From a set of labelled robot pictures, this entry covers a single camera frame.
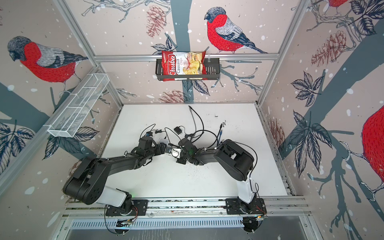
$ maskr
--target red-breasted bird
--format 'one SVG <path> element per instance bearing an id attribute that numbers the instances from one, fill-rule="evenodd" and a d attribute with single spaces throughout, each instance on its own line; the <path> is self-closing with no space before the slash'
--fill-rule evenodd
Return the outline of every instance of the red-breasted bird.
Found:
<path id="1" fill-rule="evenodd" d="M 13 61 L 17 59 L 41 80 L 51 83 L 63 83 L 72 75 L 83 60 L 88 59 L 79 54 L 63 51 L 60 48 L 46 47 L 32 42 L 29 38 L 17 36 L 8 42 L 8 51 Z"/>
<path id="2" fill-rule="evenodd" d="M 354 153 L 350 151 L 346 142 L 341 143 L 344 143 L 347 147 L 347 161 L 350 159 L 351 154 L 361 157 L 371 165 L 373 171 L 380 177 L 381 184 L 374 190 L 370 189 L 366 183 L 360 182 L 372 193 L 372 198 L 369 200 L 375 202 L 375 193 L 380 189 L 384 189 L 384 106 L 364 123 L 361 137 L 363 154 Z"/>
<path id="3" fill-rule="evenodd" d="M 327 11 L 328 11 L 328 8 L 331 6 L 331 7 L 335 7 L 336 8 L 336 14 L 333 16 L 335 17 L 336 15 L 340 15 L 341 12 L 339 12 L 337 10 L 337 8 L 339 6 L 341 6 L 343 3 L 346 3 L 347 0 L 325 0 L 325 2 L 328 4 L 328 6 L 325 6 L 324 9 L 326 8 L 325 12 L 324 12 L 324 16 L 326 16 L 327 14 Z"/>
<path id="4" fill-rule="evenodd" d="M 208 39 L 218 49 L 217 53 L 221 51 L 235 53 L 241 48 L 251 48 L 259 53 L 266 53 L 258 49 L 245 36 L 243 30 L 229 19 L 224 8 L 213 7 L 209 9 L 204 19 L 208 21 Z"/>

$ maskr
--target red chip bag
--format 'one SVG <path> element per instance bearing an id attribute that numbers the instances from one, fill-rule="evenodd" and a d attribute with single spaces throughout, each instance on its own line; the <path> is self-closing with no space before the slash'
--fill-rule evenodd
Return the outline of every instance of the red chip bag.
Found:
<path id="1" fill-rule="evenodd" d="M 205 51 L 202 53 L 162 51 L 161 65 L 163 67 L 163 75 L 174 77 L 165 78 L 163 81 L 186 80 L 185 76 L 184 78 L 177 78 L 177 75 L 207 74 L 203 64 L 204 58 Z"/>

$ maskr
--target metal vent grille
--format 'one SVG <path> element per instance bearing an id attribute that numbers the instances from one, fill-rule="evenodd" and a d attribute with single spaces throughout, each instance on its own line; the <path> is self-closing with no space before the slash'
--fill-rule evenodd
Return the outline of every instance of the metal vent grille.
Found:
<path id="1" fill-rule="evenodd" d="M 244 227 L 242 217 L 205 218 L 143 218 L 137 219 L 130 227 L 116 227 L 121 219 L 108 219 L 108 228 L 114 229 L 164 229 L 164 228 L 212 228 Z M 105 229 L 104 219 L 75 219 L 71 229 Z"/>

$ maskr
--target wall shelf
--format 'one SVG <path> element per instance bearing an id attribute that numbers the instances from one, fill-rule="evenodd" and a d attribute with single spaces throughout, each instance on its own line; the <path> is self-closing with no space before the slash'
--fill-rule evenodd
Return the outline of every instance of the wall shelf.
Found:
<path id="1" fill-rule="evenodd" d="M 84 86 L 71 94 L 74 95 L 73 99 L 48 129 L 52 136 L 73 137 L 109 83 L 104 73 L 88 74 L 87 78 Z"/>

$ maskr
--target pine cone illustration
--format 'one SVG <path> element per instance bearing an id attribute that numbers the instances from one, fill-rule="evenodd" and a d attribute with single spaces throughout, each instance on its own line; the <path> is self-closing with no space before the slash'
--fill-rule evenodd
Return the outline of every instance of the pine cone illustration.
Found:
<path id="1" fill-rule="evenodd" d="M 172 92 L 163 92 L 160 102 L 163 103 L 184 103 L 189 102 L 189 98 L 181 91 L 173 90 Z"/>
<path id="2" fill-rule="evenodd" d="M 156 35 L 159 35 L 161 30 L 164 29 L 166 24 L 166 15 L 164 11 L 158 6 L 150 6 L 147 11 L 147 29 L 148 36 L 153 38 Z"/>
<path id="3" fill-rule="evenodd" d="M 276 142 L 276 145 L 278 146 L 279 149 L 282 148 L 283 147 L 282 144 L 284 143 L 284 140 L 285 140 L 283 127 L 281 127 L 280 124 L 277 123 L 277 119 L 275 119 L 275 121 L 272 121 L 272 119 L 269 119 L 269 128 L 271 130 L 272 137 Z"/>
<path id="4" fill-rule="evenodd" d="M 345 50 L 346 41 L 346 34 L 343 31 L 331 34 L 321 48 L 316 50 L 316 54 L 312 55 L 311 65 L 317 63 L 317 66 L 320 67 L 323 64 L 328 65 L 329 62 L 336 61 Z"/>

